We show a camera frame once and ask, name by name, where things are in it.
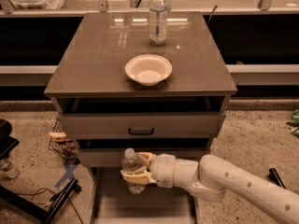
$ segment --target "white bowl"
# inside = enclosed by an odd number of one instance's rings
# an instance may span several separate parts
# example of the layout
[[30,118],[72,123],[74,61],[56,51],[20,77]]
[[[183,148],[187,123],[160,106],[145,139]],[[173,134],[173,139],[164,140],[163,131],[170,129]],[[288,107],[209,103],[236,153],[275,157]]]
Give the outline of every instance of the white bowl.
[[156,55],[136,56],[124,69],[129,78],[144,86],[156,85],[168,78],[172,72],[171,63],[166,58]]

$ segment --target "clear plastic bottle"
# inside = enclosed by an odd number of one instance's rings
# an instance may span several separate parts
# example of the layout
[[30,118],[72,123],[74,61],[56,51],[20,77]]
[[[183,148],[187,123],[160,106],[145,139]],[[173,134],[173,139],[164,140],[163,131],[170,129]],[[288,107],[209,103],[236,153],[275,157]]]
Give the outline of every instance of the clear plastic bottle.
[[19,175],[19,169],[9,160],[3,158],[0,160],[0,169],[9,177],[15,178]]
[[[135,171],[143,166],[143,161],[140,156],[135,153],[132,148],[127,148],[124,152],[124,157],[121,160],[121,166],[124,171]],[[145,189],[145,185],[127,182],[128,189],[133,194],[140,194]]]
[[165,0],[149,3],[149,39],[155,45],[162,45],[166,40],[167,10]]

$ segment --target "floor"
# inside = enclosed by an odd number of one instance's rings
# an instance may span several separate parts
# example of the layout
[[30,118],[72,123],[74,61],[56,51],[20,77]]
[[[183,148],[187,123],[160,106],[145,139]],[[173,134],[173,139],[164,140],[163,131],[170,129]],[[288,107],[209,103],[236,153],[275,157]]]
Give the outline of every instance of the floor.
[[[299,139],[290,134],[286,122],[299,107],[298,99],[286,100],[236,100],[229,111],[218,138],[211,146],[211,153],[267,179],[268,169],[275,167],[287,189],[299,194]],[[0,183],[15,193],[34,194],[41,188],[55,192],[65,174],[64,159],[49,150],[50,137],[56,112],[52,104],[45,102],[0,102],[0,119],[13,126],[11,136],[20,144],[11,152],[11,160],[20,169],[15,179],[7,179],[0,173]],[[93,181],[80,164],[74,177],[82,187],[81,193],[72,193],[70,200],[83,223],[89,223]],[[47,203],[48,192],[36,195],[35,203]],[[31,200],[32,196],[22,196]],[[227,190],[221,203],[199,201],[200,224],[252,224],[276,223],[271,217],[251,203]],[[38,223],[36,219],[14,206],[0,201],[0,223]],[[52,223],[80,223],[74,208],[67,201]]]

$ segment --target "white robotic arm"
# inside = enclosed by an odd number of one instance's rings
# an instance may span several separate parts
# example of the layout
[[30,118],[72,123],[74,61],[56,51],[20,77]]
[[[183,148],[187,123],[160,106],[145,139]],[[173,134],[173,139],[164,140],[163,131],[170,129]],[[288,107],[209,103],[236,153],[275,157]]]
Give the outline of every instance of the white robotic arm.
[[198,162],[162,154],[152,156],[147,166],[149,180],[159,187],[183,188],[193,197],[209,202],[220,202],[228,189],[280,223],[299,224],[299,195],[219,157],[205,155]]

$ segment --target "bottle label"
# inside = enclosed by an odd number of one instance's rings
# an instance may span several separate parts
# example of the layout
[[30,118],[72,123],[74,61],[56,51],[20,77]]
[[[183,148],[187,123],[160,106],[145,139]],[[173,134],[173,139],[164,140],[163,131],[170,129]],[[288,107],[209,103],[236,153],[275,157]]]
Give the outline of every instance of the bottle label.
[[159,42],[166,39],[167,10],[149,11],[149,38]]

